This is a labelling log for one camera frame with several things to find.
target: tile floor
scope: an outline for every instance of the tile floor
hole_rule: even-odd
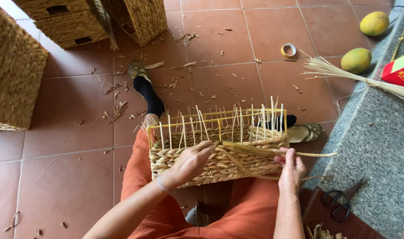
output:
[[[31,129],[0,131],[0,239],[33,238],[37,229],[48,238],[80,238],[119,202],[123,172],[117,169],[132,153],[133,130],[142,117],[121,117],[113,124],[95,119],[100,110],[112,115],[110,109],[118,102],[130,103],[128,114],[147,106],[133,90],[118,89],[116,100],[116,91],[101,94],[108,84],[130,81],[126,75],[113,76],[113,72],[124,71],[128,61],[140,59],[140,54],[127,60],[118,59],[120,54],[142,49],[148,65],[164,61],[162,67],[150,70],[155,86],[169,84],[173,76],[179,78],[176,89],[162,94],[156,88],[172,115],[178,110],[187,113],[186,107],[192,105],[230,110],[237,99],[226,92],[226,85],[246,100],[243,108],[252,103],[269,105],[270,95],[279,95],[298,123],[320,122],[325,129],[316,142],[293,146],[320,152],[339,116],[336,101],[350,95],[354,83],[349,79],[305,79],[299,74],[304,71],[305,55],[298,54],[297,62],[283,61],[280,47],[291,42],[309,55],[321,55],[339,65],[348,50],[374,47],[375,39],[361,34],[358,23],[370,12],[389,12],[389,4],[388,0],[165,0],[168,30],[160,35],[165,43],[141,48],[124,32],[116,31],[122,49],[113,52],[108,40],[62,50],[15,4],[0,0],[0,5],[50,51]],[[193,32],[199,38],[189,46],[173,41],[173,34]],[[255,58],[262,59],[262,65],[255,63]],[[197,62],[193,74],[170,69],[193,61]],[[106,83],[91,75],[93,68]],[[340,111],[347,101],[339,101]],[[306,110],[299,111],[299,105]],[[83,126],[74,124],[82,120]],[[103,153],[114,145],[115,150]],[[315,159],[305,162],[311,168]],[[204,202],[209,222],[213,222],[227,207],[230,193],[229,181],[179,189],[173,196],[186,206],[184,214],[196,202]],[[15,211],[21,212],[19,225],[4,232]],[[68,230],[60,227],[61,221],[67,223]]]

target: brown sandal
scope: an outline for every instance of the brown sandal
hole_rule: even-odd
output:
[[[321,132],[321,125],[317,123],[294,125],[287,129],[287,133],[290,135],[290,143],[304,143],[316,140]]]

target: forearm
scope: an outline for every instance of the forearm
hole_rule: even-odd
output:
[[[305,238],[297,195],[280,194],[274,238]]]
[[[109,210],[83,239],[125,239],[168,194],[152,181]]]

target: silver bracelet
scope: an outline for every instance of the silver bracelet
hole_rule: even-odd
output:
[[[163,191],[165,191],[166,193],[172,193],[171,190],[169,190],[167,187],[165,187],[165,186],[162,184],[162,182],[161,182],[161,175],[158,175],[158,176],[156,177],[156,184],[157,184]]]

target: red paper box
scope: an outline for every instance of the red paper box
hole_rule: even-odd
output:
[[[385,66],[382,80],[404,86],[404,55]]]

